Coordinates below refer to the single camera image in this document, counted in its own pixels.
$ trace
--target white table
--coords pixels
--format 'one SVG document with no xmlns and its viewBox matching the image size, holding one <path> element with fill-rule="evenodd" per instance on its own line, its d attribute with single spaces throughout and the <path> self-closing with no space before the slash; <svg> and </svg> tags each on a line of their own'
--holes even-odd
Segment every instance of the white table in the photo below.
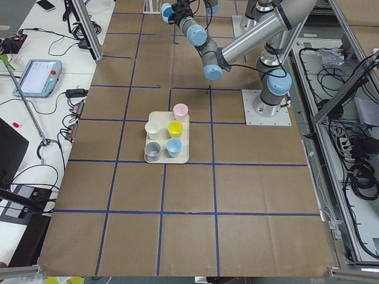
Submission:
<svg viewBox="0 0 379 284">
<path fill-rule="evenodd" d="M 46 12 L 37 4 L 33 6 L 27 18 L 21 25 L 21 28 L 43 28 L 45 30 L 54 31 L 66 36 L 72 36 L 68 33 L 66 22 L 62 21 L 62 15 L 65 11 L 62 0 L 50 0 L 56 6 L 56 9 Z M 91 0 L 87 5 L 88 13 L 92 15 L 92 20 L 96 21 L 102 28 L 101 34 L 98 35 L 99 41 L 104 42 L 105 34 L 108 29 L 111 14 L 115 2 L 113 0 Z M 73 15 L 70 15 L 71 23 L 75 22 Z M 64 56 L 49 56 L 47 51 L 51 43 L 60 37 L 54 34 L 41 33 L 38 31 L 25 31 L 28 34 L 27 40 L 18 54 L 14 54 L 11 64 L 16 68 L 14 72 L 16 76 L 21 76 L 22 71 L 30 59 L 53 59 L 62 61 L 62 73 L 54 91 L 48 98 L 28 98 L 32 101 L 39 112 L 51 112 L 54 110 L 57 96 L 67 89 L 83 88 L 89 89 L 91 80 L 95 72 L 96 63 L 88 50 L 80 50 L 73 46 Z M 57 44 L 57 48 L 51 50 L 54 54 L 63 53 L 71 44 L 77 41 L 65 38 Z M 7 70 L 3 64 L 0 64 L 0 74 L 7 74 Z M 14 84 L 11 78 L 0 78 L 0 103 L 12 98 Z M 82 98 L 72 99 L 73 103 L 81 101 Z M 60 96 L 57 104 L 57 110 L 50 115 L 37 114 L 33 107 L 33 113 L 40 124 L 41 129 L 45 133 L 46 138 L 56 140 L 57 133 L 62 125 L 62 118 L 69 114 L 69 106 L 64 95 Z M 41 161 L 36 155 L 36 150 L 41 142 L 40 136 L 29 117 L 27 110 L 22 101 L 11 101 L 0 105 L 0 117 L 9 125 L 16 122 L 20 127 L 15 128 L 21 135 L 29 141 L 29 147 L 19 171 Z M 63 155 L 67 162 L 71 144 L 60 138 Z M 59 187 L 63 178 L 63 162 L 56 144 L 51 144 L 41 150 L 41 154 L 45 164 L 49 164 L 57 169 L 59 177 L 57 186 Z M 16 182 L 18 183 L 54 183 L 55 172 L 48 167 L 35 167 L 23 173 Z M 53 204 L 47 204 L 46 210 L 50 210 Z M 18 243 L 24 233 L 26 226 L 19 224 L 11 224 L 8 222 L 0 222 L 0 261 L 9 263 L 12 255 L 17 248 Z"/>
</svg>

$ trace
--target table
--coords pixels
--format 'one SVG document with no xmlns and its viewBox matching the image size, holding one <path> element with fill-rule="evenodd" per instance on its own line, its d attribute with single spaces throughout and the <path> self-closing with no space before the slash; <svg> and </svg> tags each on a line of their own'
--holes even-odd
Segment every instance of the table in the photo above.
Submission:
<svg viewBox="0 0 379 284">
<path fill-rule="evenodd" d="M 221 46 L 239 5 L 220 1 L 210 34 Z M 112 57 L 91 83 L 44 273 L 326 276 L 333 261 L 296 115 L 291 127 L 247 127 L 240 90 L 261 88 L 259 76 L 235 68 L 206 81 L 178 29 L 141 13 L 141 1 L 116 3 L 104 41 Z M 179 102 L 189 106 L 189 162 L 146 163 L 149 113 Z"/>
<path fill-rule="evenodd" d="M 53 30 L 57 33 L 62 33 L 68 36 L 69 33 L 67 24 L 61 20 L 64 12 L 63 2 L 59 0 L 51 0 L 51 2 L 56 6 L 55 10 L 46 12 L 35 4 L 21 27 L 39 27 L 46 30 Z M 114 1 L 91 1 L 87 7 L 89 13 L 93 16 L 92 18 L 102 27 L 102 33 L 99 35 L 99 40 L 100 42 L 103 42 L 110 21 L 110 15 L 114 8 Z M 67 89 L 89 89 L 96 67 L 89 51 L 83 51 L 79 50 L 77 47 L 73 47 L 65 56 L 49 56 L 47 54 L 49 45 L 53 41 L 57 40 L 59 38 L 58 36 L 35 31 L 25 31 L 25 33 L 28 34 L 27 41 L 23 45 L 20 52 L 13 55 L 11 62 L 11 64 L 17 69 L 17 71 L 14 72 L 17 76 L 22 74 L 23 69 L 30 59 L 58 59 L 62 61 L 63 65 L 63 70 L 59 81 L 54 91 L 48 98 L 28 98 L 28 100 L 34 103 L 38 111 L 50 112 L 54 110 L 58 95 Z M 65 39 L 57 49 L 52 51 L 56 54 L 63 53 L 66 48 L 74 42 L 75 41 L 73 40 Z M 0 74 L 7 74 L 3 64 L 0 65 Z M 0 80 L 0 103 L 16 98 L 12 96 L 12 91 L 14 90 L 12 80 L 10 78 L 1 78 Z M 64 97 L 65 96 L 62 96 L 57 101 L 57 110 L 54 114 L 41 115 L 37 114 L 33 110 L 47 138 L 56 139 L 57 132 L 63 127 L 62 118 L 65 115 L 70 114 L 70 107 L 67 105 L 67 99 Z M 82 98 L 72 99 L 72 102 L 76 103 L 80 100 L 82 100 Z M 41 161 L 36 156 L 36 149 L 40 143 L 40 137 L 34 127 L 34 124 L 28 116 L 23 103 L 21 101 L 11 101 L 0 105 L 0 116 L 9 124 L 12 124 L 12 122 L 19 123 L 20 127 L 17 128 L 17 131 L 30 142 L 23 165 L 19 169 L 19 172 L 32 165 L 40 164 Z M 60 138 L 60 141 L 63 147 L 65 162 L 67 163 L 71 151 L 71 144 L 64 141 L 63 138 Z M 57 169 L 59 176 L 56 185 L 59 187 L 63 178 L 63 162 L 60 156 L 59 148 L 52 144 L 51 146 L 42 149 L 41 152 L 45 163 Z M 41 184 L 53 183 L 54 180 L 55 173 L 51 168 L 36 167 L 22 174 L 17 179 L 17 182 Z M 46 211 L 52 208 L 53 204 L 49 203 L 46 207 Z M 25 225 L 0 222 L 0 230 L 2 231 L 0 242 L 3 244 L 0 248 L 1 261 L 9 263 L 18 243 L 20 242 L 20 238 L 25 231 L 25 227 Z"/>
</svg>

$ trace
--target gray cup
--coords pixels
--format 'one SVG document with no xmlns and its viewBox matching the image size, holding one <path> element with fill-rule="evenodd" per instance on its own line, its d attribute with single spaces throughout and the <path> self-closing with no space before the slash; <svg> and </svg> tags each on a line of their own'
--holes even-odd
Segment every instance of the gray cup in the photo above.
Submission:
<svg viewBox="0 0 379 284">
<path fill-rule="evenodd" d="M 156 162 L 160 158 L 160 145 L 157 142 L 150 142 L 144 147 L 144 156 L 148 162 Z"/>
</svg>

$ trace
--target white tray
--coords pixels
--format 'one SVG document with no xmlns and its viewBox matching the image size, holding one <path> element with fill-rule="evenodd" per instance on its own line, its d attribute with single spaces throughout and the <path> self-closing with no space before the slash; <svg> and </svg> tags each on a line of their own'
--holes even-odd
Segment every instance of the white tray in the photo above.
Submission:
<svg viewBox="0 0 379 284">
<path fill-rule="evenodd" d="M 159 133 L 159 138 L 156 140 L 151 140 L 148 135 L 146 135 L 146 144 L 150 142 L 157 142 L 160 145 L 160 158 L 155 162 L 148 162 L 151 164 L 184 164 L 188 161 L 190 156 L 190 116 L 187 114 L 183 123 L 183 132 L 180 140 L 182 141 L 182 150 L 178 157 L 171 157 L 166 149 L 166 142 L 170 139 L 170 135 L 167 130 L 167 126 L 171 121 L 175 120 L 174 113 L 172 111 L 153 111 L 149 114 L 149 120 L 158 120 L 162 125 L 162 129 Z"/>
</svg>

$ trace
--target smartphone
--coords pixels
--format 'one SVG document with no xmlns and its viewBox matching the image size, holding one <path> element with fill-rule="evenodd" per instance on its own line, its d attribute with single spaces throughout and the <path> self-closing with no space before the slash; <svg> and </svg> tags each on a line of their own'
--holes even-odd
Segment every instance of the smartphone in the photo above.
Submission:
<svg viewBox="0 0 379 284">
<path fill-rule="evenodd" d="M 44 8 L 46 12 L 49 12 L 55 9 L 55 6 L 51 4 L 48 0 L 39 0 L 37 1 L 37 4 L 40 5 L 42 8 Z"/>
</svg>

